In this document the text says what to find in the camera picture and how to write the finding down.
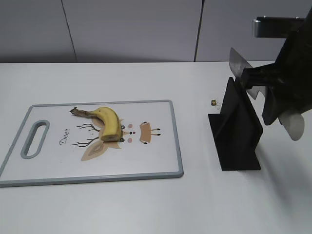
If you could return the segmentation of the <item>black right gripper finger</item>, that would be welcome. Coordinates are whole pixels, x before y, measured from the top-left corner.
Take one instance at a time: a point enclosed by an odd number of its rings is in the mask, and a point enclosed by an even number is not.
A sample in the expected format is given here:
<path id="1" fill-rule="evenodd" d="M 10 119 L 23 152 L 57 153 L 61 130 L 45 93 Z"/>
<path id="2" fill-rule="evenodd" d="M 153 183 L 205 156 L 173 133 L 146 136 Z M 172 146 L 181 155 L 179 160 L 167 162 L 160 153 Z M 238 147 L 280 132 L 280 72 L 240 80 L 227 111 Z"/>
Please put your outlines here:
<path id="1" fill-rule="evenodd" d="M 241 75 L 241 85 L 244 89 L 254 86 L 277 85 L 278 70 L 274 63 L 259 67 L 244 68 Z"/>
<path id="2" fill-rule="evenodd" d="M 282 86 L 266 87 L 266 97 L 262 118 L 265 125 L 271 125 L 282 113 L 292 108 L 293 95 L 290 88 Z"/>

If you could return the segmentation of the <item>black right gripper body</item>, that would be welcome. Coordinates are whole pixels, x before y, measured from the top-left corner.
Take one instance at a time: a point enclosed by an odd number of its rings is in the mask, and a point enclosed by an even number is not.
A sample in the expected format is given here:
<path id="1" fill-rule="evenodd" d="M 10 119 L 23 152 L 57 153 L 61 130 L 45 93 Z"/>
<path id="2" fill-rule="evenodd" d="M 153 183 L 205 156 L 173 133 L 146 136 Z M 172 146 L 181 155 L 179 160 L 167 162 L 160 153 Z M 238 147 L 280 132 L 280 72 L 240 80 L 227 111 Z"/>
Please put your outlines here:
<path id="1" fill-rule="evenodd" d="M 312 108 L 312 18 L 289 34 L 276 62 L 292 84 L 294 108 L 304 113 Z"/>

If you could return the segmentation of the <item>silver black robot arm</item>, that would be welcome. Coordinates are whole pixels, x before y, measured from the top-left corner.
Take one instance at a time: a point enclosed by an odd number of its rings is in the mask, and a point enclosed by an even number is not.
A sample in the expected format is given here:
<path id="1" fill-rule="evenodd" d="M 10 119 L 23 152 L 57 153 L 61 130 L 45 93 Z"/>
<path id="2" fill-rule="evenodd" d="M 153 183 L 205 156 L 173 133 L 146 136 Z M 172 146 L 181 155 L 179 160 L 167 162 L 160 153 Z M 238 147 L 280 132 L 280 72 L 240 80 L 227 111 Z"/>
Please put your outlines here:
<path id="1" fill-rule="evenodd" d="M 257 38 L 285 38 L 274 63 L 245 68 L 242 86 L 266 88 L 262 117 L 272 124 L 284 111 L 304 113 L 312 108 L 312 20 L 257 17 Z"/>

